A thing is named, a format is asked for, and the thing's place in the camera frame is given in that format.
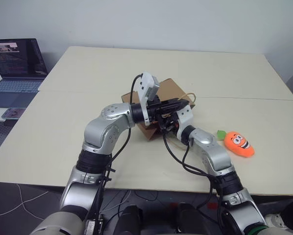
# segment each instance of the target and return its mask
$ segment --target cartoon face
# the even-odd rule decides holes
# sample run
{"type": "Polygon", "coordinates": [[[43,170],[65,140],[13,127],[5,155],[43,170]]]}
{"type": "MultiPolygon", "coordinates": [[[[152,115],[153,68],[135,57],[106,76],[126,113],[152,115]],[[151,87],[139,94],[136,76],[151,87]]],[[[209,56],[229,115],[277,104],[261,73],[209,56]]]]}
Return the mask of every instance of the cartoon face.
{"type": "Polygon", "coordinates": [[[251,157],[254,154],[253,147],[238,132],[229,132],[224,139],[225,146],[232,152],[243,157],[251,157]]]}

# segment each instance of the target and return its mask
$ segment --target laptop screen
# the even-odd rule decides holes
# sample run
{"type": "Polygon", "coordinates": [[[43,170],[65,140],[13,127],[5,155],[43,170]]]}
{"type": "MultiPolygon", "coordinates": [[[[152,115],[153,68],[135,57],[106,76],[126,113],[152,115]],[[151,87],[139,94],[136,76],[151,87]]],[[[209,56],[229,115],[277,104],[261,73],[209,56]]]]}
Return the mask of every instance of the laptop screen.
{"type": "Polygon", "coordinates": [[[0,74],[4,77],[46,77],[36,39],[0,40],[0,74]]]}

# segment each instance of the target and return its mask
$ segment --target green leaf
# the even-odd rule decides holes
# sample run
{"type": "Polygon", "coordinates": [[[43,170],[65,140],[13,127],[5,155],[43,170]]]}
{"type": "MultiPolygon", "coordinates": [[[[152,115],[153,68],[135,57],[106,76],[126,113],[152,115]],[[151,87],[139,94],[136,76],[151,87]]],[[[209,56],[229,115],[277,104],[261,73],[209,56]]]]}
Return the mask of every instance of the green leaf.
{"type": "Polygon", "coordinates": [[[226,136],[226,132],[225,131],[217,131],[217,138],[219,139],[219,141],[223,141],[225,139],[226,136]]]}

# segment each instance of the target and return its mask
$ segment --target smartphone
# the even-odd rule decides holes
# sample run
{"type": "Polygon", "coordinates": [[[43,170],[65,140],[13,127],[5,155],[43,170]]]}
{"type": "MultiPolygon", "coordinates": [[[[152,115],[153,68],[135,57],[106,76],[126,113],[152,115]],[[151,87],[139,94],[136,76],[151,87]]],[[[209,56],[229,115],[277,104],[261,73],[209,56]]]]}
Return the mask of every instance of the smartphone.
{"type": "Polygon", "coordinates": [[[1,116],[2,119],[19,119],[24,113],[25,108],[9,108],[1,116]]]}

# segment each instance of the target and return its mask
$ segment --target white wall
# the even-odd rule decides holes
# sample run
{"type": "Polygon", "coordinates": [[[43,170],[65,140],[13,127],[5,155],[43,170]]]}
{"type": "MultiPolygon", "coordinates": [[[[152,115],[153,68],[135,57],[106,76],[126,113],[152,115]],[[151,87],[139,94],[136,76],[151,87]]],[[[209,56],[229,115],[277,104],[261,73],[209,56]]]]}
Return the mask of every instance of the white wall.
{"type": "Polygon", "coordinates": [[[0,38],[22,37],[49,69],[77,45],[263,53],[293,75],[293,0],[0,0],[0,38]]]}

